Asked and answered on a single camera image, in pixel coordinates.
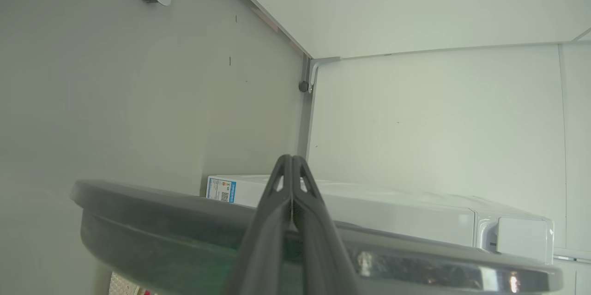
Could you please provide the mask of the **blue energy label sticker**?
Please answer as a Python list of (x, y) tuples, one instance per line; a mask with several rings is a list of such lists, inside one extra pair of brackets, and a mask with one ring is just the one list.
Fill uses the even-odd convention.
[(207, 199), (219, 200), (220, 202), (234, 203), (236, 192), (236, 181), (216, 179), (209, 177), (206, 188)]

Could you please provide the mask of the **beige perforated laundry basket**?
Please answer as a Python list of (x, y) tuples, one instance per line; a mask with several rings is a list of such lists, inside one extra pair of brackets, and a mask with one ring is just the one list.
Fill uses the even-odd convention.
[(108, 295), (145, 295), (146, 289), (112, 272)]

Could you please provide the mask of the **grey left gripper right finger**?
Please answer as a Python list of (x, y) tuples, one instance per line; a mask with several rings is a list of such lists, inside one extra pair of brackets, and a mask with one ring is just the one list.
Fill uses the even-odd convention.
[(293, 222), (302, 237), (304, 295), (361, 295), (348, 251), (301, 156), (293, 157)]

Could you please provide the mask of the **white front-load washing machine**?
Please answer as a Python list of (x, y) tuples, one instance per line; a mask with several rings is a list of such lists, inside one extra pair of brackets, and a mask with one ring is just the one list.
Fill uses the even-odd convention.
[(549, 218), (475, 196), (413, 193), (377, 183), (316, 184), (335, 221), (553, 263), (555, 227)]

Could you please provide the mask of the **round grey washing machine door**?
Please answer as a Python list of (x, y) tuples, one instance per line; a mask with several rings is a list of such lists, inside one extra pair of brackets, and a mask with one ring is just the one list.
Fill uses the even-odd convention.
[[(83, 245), (101, 263), (157, 295), (223, 295), (255, 216), (251, 207), (101, 180), (74, 184)], [(353, 286), (317, 295), (551, 295), (558, 267), (479, 248), (335, 222)]]

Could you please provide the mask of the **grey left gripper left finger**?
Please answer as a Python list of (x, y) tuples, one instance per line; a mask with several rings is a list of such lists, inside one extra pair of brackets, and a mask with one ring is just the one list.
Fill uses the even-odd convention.
[(278, 295), (293, 200), (292, 156), (280, 156), (260, 197), (222, 295)]

